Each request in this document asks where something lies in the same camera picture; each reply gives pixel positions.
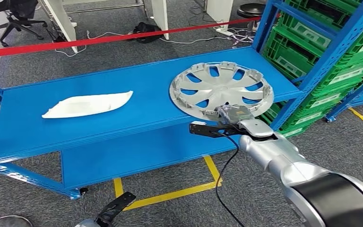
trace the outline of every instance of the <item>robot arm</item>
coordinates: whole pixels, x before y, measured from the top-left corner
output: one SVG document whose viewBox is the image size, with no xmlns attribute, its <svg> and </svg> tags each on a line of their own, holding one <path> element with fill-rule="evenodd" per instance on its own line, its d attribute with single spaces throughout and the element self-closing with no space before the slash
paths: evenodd
<svg viewBox="0 0 363 227">
<path fill-rule="evenodd" d="M 363 227 L 363 183 L 309 162 L 283 135 L 243 106 L 218 109 L 227 125 L 205 126 L 193 122 L 193 134 L 212 135 L 224 130 L 241 134 L 240 149 L 270 173 L 282 188 L 287 202 L 307 227 Z"/>
</svg>

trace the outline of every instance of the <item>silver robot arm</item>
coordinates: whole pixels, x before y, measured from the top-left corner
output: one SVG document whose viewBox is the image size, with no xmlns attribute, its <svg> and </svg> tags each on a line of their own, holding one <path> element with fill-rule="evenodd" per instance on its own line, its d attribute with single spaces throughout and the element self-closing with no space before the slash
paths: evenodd
<svg viewBox="0 0 363 227">
<path fill-rule="evenodd" d="M 237 125 L 247 132 L 240 138 L 240 149 L 278 181 L 305 226 L 363 227 L 361 181 L 309 162 L 261 120 L 242 120 Z"/>
</svg>

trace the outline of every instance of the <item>black bag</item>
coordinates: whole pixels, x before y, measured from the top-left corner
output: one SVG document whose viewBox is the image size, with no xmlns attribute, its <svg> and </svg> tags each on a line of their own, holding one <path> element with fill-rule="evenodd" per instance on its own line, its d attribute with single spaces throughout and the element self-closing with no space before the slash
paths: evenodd
<svg viewBox="0 0 363 227">
<path fill-rule="evenodd" d="M 156 32 L 156 31 L 161 31 L 161 29 L 156 25 L 148 25 L 144 22 L 140 22 L 133 30 L 133 34 L 144 33 L 144 32 Z M 163 35 L 153 35 L 153 36 L 141 37 L 137 38 L 137 42 L 142 44 L 147 44 L 161 38 L 162 36 Z"/>
</svg>

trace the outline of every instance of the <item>black stool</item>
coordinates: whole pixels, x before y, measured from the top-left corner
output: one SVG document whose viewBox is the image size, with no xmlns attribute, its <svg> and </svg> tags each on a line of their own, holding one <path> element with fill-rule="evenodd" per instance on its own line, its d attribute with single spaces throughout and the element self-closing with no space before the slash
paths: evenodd
<svg viewBox="0 0 363 227">
<path fill-rule="evenodd" d="M 265 4 L 261 3 L 247 3 L 243 4 L 237 10 L 237 15 L 244 18 L 254 18 L 254 17 L 261 17 L 264 13 Z M 239 42 L 244 43 L 252 43 L 254 37 L 254 27 L 257 27 L 257 21 L 250 21 L 247 24 L 247 30 L 240 30 L 235 32 L 232 37 L 236 40 L 234 45 L 238 44 Z M 239 32 L 246 31 L 245 35 L 240 35 Z"/>
</svg>

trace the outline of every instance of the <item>gray carpet floor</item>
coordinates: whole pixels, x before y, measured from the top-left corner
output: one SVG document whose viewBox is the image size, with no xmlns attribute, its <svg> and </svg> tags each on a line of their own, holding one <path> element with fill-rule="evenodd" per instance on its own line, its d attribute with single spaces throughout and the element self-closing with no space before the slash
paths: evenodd
<svg viewBox="0 0 363 227">
<path fill-rule="evenodd" d="M 234 8 L 242 2 L 246 1 L 236 0 Z M 100 4 L 108 6 L 110 2 Z M 188 26 L 187 20 L 192 16 L 189 7 L 194 5 L 193 0 L 169 0 L 170 27 Z M 83 7 L 89 5 L 79 5 L 77 9 Z M 44 18 L 44 15 L 38 11 L 36 18 Z M 127 33 L 138 22 L 144 21 L 144 17 L 139 9 L 118 9 L 72 15 L 72 20 L 79 24 L 79 38 L 85 38 L 87 30 L 91 36 L 107 31 Z M 171 39 L 187 42 L 215 35 L 218 34 L 211 29 L 201 29 L 171 34 Z M 32 36 L 24 33 L 13 33 L 8 40 L 13 45 L 35 42 Z M 89 46 L 73 58 L 54 51 L 7 56 L 0 60 L 0 86 L 11 87 L 230 48 L 232 41 L 228 40 L 192 45 L 170 44 L 159 40 L 150 44 L 123 41 Z M 363 180 L 363 122 L 351 112 L 343 112 L 336 122 L 318 121 L 291 141 L 310 161 Z M 212 158 L 220 169 L 231 155 L 229 151 Z M 61 179 L 58 153 L 22 159 L 15 163 L 55 180 Z M 203 159 L 197 159 L 128 176 L 122 181 L 124 190 L 143 199 L 207 183 L 212 181 L 212 177 Z M 101 207 L 114 199 L 112 181 L 89 186 L 89 189 L 82 199 L 71 201 L 51 191 L 0 175 L 0 216 L 23 215 L 29 217 L 37 227 L 73 227 L 85 218 L 93 218 Z M 230 163 L 220 193 L 225 203 L 248 227 L 302 227 L 284 201 L 276 182 L 243 153 Z M 219 204 L 214 190 L 125 211 L 118 220 L 139 227 L 238 226 Z"/>
</svg>

